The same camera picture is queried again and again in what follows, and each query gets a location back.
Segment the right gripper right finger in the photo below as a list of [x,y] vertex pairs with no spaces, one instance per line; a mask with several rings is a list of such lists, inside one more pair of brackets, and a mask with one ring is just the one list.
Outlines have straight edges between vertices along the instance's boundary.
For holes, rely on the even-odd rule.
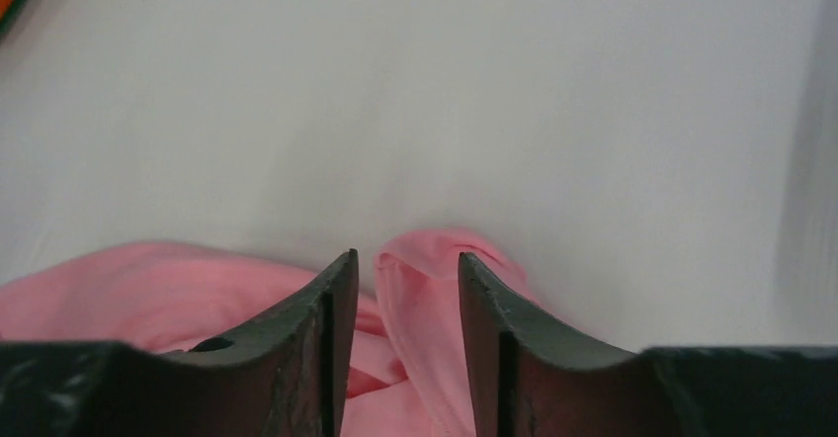
[[567,325],[459,259],[461,325],[480,436],[833,436],[837,350],[652,347]]

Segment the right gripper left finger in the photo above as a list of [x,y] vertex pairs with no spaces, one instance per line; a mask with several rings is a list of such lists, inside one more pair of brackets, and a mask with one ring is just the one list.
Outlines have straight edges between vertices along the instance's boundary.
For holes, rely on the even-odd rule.
[[336,436],[359,293],[355,250],[187,351],[118,341],[1,347],[5,436]]

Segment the pink t shirt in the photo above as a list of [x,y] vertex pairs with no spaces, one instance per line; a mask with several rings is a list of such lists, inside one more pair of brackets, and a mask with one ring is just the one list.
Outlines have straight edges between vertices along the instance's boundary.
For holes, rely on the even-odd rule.
[[[462,229],[394,237],[375,255],[375,292],[358,301],[342,432],[471,436],[458,261],[478,256],[518,294],[525,271]],[[313,273],[177,243],[134,243],[6,284],[1,335],[14,341],[117,339],[153,352],[186,349],[289,297]]]

